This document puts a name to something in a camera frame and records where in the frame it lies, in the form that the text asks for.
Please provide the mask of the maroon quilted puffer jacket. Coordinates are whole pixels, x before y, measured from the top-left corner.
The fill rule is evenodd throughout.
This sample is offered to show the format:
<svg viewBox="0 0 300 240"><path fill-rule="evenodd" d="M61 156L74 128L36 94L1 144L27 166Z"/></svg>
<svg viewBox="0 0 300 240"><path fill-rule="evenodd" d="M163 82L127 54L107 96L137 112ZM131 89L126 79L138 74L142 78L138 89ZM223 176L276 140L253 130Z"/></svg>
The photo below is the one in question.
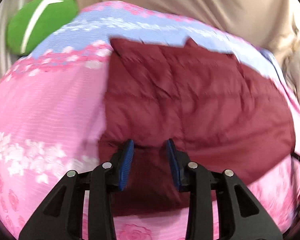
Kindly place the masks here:
<svg viewBox="0 0 300 240"><path fill-rule="evenodd" d="M127 188L113 194L115 216L185 208L173 185L166 141L215 172L232 169L245 184L261 178L295 148L287 101L274 83L232 54L188 39L169 47L112 38L104 96L100 161L134 141Z"/></svg>

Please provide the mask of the pink blue floral bedsheet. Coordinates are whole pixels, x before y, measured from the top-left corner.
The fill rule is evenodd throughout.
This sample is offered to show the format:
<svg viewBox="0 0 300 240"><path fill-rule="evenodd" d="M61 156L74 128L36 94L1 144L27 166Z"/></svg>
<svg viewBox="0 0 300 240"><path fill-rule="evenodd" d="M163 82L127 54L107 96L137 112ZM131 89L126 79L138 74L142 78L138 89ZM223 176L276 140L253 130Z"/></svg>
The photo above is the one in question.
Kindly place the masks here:
<svg viewBox="0 0 300 240"><path fill-rule="evenodd" d="M104 96L112 38L182 47L188 39L232 54L270 79L285 97L295 129L294 151L245 184L281 231L300 202L300 106L271 53L207 24L121 1L97 3L49 35L0 80L0 221L18 239L40 202L70 170L102 162ZM118 239L184 239L189 205L174 211L115 216Z"/></svg>

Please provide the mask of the floral cream curtain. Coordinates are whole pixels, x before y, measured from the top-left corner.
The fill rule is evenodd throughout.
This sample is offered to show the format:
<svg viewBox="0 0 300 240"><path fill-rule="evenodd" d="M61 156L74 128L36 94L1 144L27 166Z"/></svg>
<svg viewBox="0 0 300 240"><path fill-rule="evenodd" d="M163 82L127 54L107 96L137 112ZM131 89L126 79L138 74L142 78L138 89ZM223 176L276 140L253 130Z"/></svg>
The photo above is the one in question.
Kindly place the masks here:
<svg viewBox="0 0 300 240"><path fill-rule="evenodd" d="M284 61L283 74L300 104L300 14L294 16L293 27L296 38L293 42L292 52Z"/></svg>

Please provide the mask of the green plush pillow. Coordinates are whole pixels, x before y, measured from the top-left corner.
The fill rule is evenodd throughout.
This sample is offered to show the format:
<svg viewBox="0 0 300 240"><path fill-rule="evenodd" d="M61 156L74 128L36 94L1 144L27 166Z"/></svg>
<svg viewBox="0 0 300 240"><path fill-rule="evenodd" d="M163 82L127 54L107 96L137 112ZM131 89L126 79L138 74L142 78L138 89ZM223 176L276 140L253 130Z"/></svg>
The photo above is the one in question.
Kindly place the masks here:
<svg viewBox="0 0 300 240"><path fill-rule="evenodd" d="M54 31L78 14L75 0L32 0L10 19L6 44L14 55L29 55Z"/></svg>

